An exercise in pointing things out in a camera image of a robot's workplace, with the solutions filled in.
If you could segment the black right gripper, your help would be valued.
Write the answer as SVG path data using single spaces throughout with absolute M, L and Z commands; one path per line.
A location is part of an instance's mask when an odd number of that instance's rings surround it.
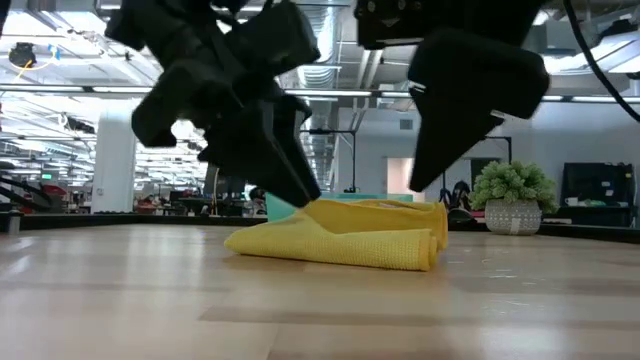
M 524 42 L 547 2 L 356 1 L 357 43 L 365 49 L 416 45 L 441 29 L 418 45 L 407 73 L 421 116 L 411 190 L 426 189 L 500 126 L 500 113 L 535 113 L 550 77 L 539 55 L 513 45 Z

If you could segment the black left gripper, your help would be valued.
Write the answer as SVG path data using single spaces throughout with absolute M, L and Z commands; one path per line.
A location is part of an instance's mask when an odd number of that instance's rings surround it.
M 301 190 L 321 195 L 300 140 L 312 110 L 292 95 L 265 101 L 273 60 L 256 34 L 211 0 L 123 0 L 107 24 L 108 38 L 148 49 L 163 69 L 132 114 L 144 146 L 175 146 L 171 128 L 187 118 L 205 132 L 199 160 L 300 207 Z

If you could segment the yellow microfiber towel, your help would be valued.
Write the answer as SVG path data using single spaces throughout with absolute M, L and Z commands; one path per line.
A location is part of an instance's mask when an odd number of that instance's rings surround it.
M 441 203 L 317 200 L 292 215 L 232 233 L 237 254 L 407 271 L 428 271 L 448 245 Z

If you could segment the teal plastic basket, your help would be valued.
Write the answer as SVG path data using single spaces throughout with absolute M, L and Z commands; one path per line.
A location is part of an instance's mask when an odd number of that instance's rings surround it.
M 336 201 L 359 201 L 369 199 L 383 199 L 383 200 L 397 200 L 404 202 L 412 202 L 413 196 L 411 194 L 366 194 L 366 193 L 328 193 L 323 192 L 321 199 L 336 200 Z M 291 216 L 296 207 L 290 205 L 284 200 L 267 193 L 266 194 L 266 211 L 267 219 L 269 222 L 282 220 Z

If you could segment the dark background computer monitor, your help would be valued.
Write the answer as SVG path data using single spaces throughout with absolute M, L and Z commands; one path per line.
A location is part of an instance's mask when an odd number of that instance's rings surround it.
M 221 168 L 213 164 L 207 167 L 203 193 L 211 197 L 223 198 L 229 195 L 238 195 L 244 193 L 246 180 L 227 174 Z

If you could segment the green plant in white pot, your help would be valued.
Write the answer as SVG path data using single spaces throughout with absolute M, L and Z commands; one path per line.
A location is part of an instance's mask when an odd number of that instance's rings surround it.
M 473 210 L 482 210 L 487 228 L 501 235 L 534 235 L 542 217 L 558 209 L 555 184 L 534 163 L 490 162 L 473 184 Z

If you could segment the black background cabinet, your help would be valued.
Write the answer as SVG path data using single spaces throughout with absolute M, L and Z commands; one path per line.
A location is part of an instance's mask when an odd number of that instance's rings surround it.
M 558 216 L 573 225 L 629 228 L 637 213 L 635 199 L 632 164 L 564 164 Z

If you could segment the white building pillar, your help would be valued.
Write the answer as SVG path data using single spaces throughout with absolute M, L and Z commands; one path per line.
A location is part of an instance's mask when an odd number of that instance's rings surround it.
M 93 213 L 130 212 L 133 207 L 136 137 L 131 110 L 110 107 L 99 118 L 94 177 Z

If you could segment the black background frame stand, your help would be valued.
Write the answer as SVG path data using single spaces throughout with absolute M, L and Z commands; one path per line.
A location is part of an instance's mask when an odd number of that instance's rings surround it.
M 453 165 L 445 170 L 435 182 L 438 190 L 454 192 L 459 182 L 464 182 L 470 190 L 474 189 L 476 178 L 491 162 L 511 162 L 513 158 L 512 138 L 488 136 L 461 155 Z
M 335 135 L 342 139 L 347 146 L 351 150 L 351 161 L 352 161 L 352 176 L 351 176 L 351 184 L 348 188 L 344 190 L 345 193 L 356 193 L 358 191 L 358 187 L 356 186 L 356 155 L 357 155 L 357 142 L 356 142 L 356 130 L 336 130 L 336 129 L 310 129 L 310 130 L 301 130 L 301 134 L 307 134 L 308 136 L 330 136 Z

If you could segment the silver ceiling air duct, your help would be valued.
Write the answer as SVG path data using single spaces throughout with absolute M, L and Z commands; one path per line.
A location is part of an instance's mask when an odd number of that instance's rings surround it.
M 335 37 L 337 34 L 337 15 L 335 8 L 320 6 L 300 6 L 311 24 L 317 39 L 320 57 L 312 64 L 296 70 L 296 88 L 311 90 L 331 90 L 336 87 Z M 304 97 L 312 109 L 312 117 L 303 124 L 304 130 L 334 129 L 332 107 L 334 100 L 328 97 Z M 303 133 L 301 141 L 307 159 L 322 191 L 328 191 L 331 185 L 331 166 L 334 158 L 334 135 L 311 135 Z

